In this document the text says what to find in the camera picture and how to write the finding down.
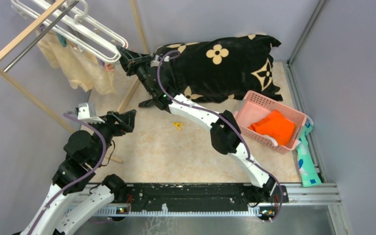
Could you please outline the cream boxer underwear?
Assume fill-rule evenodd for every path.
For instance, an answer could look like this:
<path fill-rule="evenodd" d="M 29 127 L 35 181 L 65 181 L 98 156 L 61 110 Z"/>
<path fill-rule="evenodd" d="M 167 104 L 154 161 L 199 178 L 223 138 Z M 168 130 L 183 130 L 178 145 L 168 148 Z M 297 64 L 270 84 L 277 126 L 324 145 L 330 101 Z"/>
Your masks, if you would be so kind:
<path fill-rule="evenodd" d="M 60 69 L 73 89 L 95 90 L 101 95 L 116 92 L 115 71 L 106 71 L 104 63 L 87 51 L 79 49 L 67 40 L 62 47 L 55 32 L 50 31 L 38 43 L 43 56 L 54 69 Z"/>

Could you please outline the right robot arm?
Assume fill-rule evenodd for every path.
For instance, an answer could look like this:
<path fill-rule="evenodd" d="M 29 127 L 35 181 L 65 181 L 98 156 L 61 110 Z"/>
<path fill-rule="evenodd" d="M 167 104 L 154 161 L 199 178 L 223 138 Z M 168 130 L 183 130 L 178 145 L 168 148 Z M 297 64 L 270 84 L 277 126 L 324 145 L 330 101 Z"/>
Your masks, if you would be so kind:
<path fill-rule="evenodd" d="M 234 115 L 228 110 L 217 113 L 202 107 L 168 85 L 167 78 L 161 74 L 162 66 L 178 58 L 178 50 L 163 56 L 142 55 L 121 46 L 117 50 L 120 54 L 119 62 L 127 76 L 138 77 L 158 109 L 189 119 L 208 130 L 212 147 L 218 153 L 233 158 L 243 169 L 252 186 L 256 187 L 260 201 L 268 202 L 275 196 L 278 180 L 252 156 Z"/>

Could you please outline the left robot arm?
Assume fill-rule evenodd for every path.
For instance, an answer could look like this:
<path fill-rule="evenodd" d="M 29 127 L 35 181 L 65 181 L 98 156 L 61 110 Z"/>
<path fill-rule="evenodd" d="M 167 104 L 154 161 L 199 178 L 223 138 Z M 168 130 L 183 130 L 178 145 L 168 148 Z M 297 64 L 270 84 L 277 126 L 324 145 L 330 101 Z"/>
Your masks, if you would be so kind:
<path fill-rule="evenodd" d="M 96 170 L 102 166 L 108 148 L 114 145 L 113 138 L 133 132 L 136 114 L 133 109 L 125 113 L 109 111 L 99 117 L 87 115 L 81 108 L 63 114 L 93 132 L 78 130 L 70 135 L 64 146 L 66 158 L 54 174 L 45 200 L 19 234 L 71 235 L 100 208 L 129 199 L 127 184 L 119 176 L 111 174 L 96 185 L 87 199 L 65 214 L 70 203 L 84 191 Z"/>

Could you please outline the white clip hanger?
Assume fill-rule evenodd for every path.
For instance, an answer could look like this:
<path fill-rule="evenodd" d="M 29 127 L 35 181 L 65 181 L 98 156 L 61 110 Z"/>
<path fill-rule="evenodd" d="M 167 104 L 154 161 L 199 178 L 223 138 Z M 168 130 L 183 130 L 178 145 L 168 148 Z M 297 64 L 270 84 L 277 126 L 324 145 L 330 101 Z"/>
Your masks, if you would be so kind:
<path fill-rule="evenodd" d="M 80 50 L 109 64 L 121 58 L 119 48 L 129 46 L 124 37 L 89 15 L 89 6 L 85 0 L 63 2 L 38 25 L 55 31 L 75 43 Z"/>

